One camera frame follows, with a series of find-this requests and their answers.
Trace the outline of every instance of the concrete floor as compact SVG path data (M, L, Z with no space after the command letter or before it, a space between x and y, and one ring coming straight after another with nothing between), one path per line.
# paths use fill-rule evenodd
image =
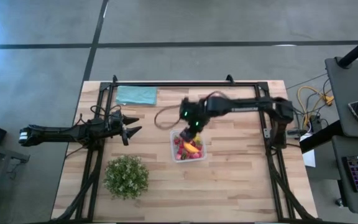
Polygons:
M0 1L0 44L90 44L101 5L102 0ZM288 40L358 40L358 1L110 1L99 42ZM222 80L231 74L237 80L284 80L292 86L323 74L324 59L353 47L98 49L89 79ZM28 124L72 123L89 54L89 49L0 50L4 146L31 155L15 180L6 178L0 223L50 218L67 145L20 147L18 131ZM326 79L307 85L320 89ZM299 108L297 89L289 89L288 97ZM335 106L321 114L330 123L337 120ZM320 218L358 223L358 215L333 204L339 196L335 182L310 181Z

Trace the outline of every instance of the towel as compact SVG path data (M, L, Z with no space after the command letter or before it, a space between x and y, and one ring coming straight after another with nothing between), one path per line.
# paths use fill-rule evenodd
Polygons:
M116 103L155 105L157 102L157 87L118 86Z

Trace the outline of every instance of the wooden tabletop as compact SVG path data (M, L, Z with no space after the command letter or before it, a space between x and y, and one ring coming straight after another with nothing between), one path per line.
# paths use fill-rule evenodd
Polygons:
M287 98L283 81L266 82L272 96ZM100 82L84 82L76 118L79 118L80 113L84 119L93 117L89 108L96 104L99 84ZM159 87L156 106L122 107L124 114L140 118L129 127L141 125L143 128L132 137L129 146L123 146L119 137L107 138L94 221L277 220L257 112L231 113L212 119L201 133L208 152L204 161L180 164L172 161L170 130L162 131L154 126L154 116L164 106L180 104L185 96L190 100L197 100L215 90L222 91L230 98L255 97L254 89L250 87ZM178 109L165 111L158 118L160 122L172 122L177 119ZM181 121L174 129L181 130L185 126L185 122ZM79 147L79 144L70 144L67 153ZM107 162L123 154L140 156L150 171L149 191L136 200L112 199L103 187L104 168ZM290 146L283 150L283 156L291 191L307 211L317 217L300 149ZM86 149L82 149L65 161L52 218L61 215L78 193L85 159ZM283 209L286 210L282 192L280 197ZM88 202L87 198L84 214L88 211Z

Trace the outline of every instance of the potted plant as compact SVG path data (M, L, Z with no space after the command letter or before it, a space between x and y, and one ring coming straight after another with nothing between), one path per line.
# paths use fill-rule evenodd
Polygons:
M105 174L104 187L114 198L135 199L149 186L149 171L137 156L125 155L109 161Z

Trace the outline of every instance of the black metal frame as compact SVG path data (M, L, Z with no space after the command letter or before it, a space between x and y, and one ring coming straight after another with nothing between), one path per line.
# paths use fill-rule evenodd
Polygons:
M269 86L267 82L235 82L233 78L228 75L225 82L119 82L114 76L112 82L102 82L99 88L98 102L97 105L101 106L103 101L103 95L105 91L108 91L108 99L106 103L106 111L109 111L111 108L112 102L112 93L115 87L119 85L126 86L244 86L251 87L255 90L255 96L260 97L261 91L265 96L270 96ZM264 112L259 111L260 118L260 128L263 133L264 129L267 128L267 123L265 120ZM307 213L307 211L300 205L299 201L295 198L295 196L290 191L288 185L288 177L287 172L285 170L285 163L283 159L283 154L281 149L277 150L277 161L280 172L278 172L275 168L275 164L273 161L272 149L269 146L269 139L262 135L265 143L265 154L267 158L269 173L270 173L270 182L272 185L273 191L273 199L275 203L277 219L279 223L335 223L335 222L324 222L318 219L313 218L311 215ZM83 173L83 180L81 183L81 190L78 195L75 197L74 201L70 204L67 210L58 217L57 219L50 220L45 223L92 223L93 215L94 215L94 206L96 203L97 191L98 191L98 182L99 175L101 172L101 161L104 151L104 139L96 145L88 148L88 154L86 157L85 168ZM91 170L91 161L93 157L93 152L97 151L98 155L96 158L96 164L92 173ZM90 201L89 201L89 209L86 218L83 217L83 206L84 199L87 191L89 191L92 185ZM282 188L285 193L285 200L288 209L289 218L284 218L282 204L280 201L280 194L278 191L278 186ZM300 214L300 217L304 220L296 219L294 208L297 208L297 212ZM70 219L74 212L76 211L75 218Z

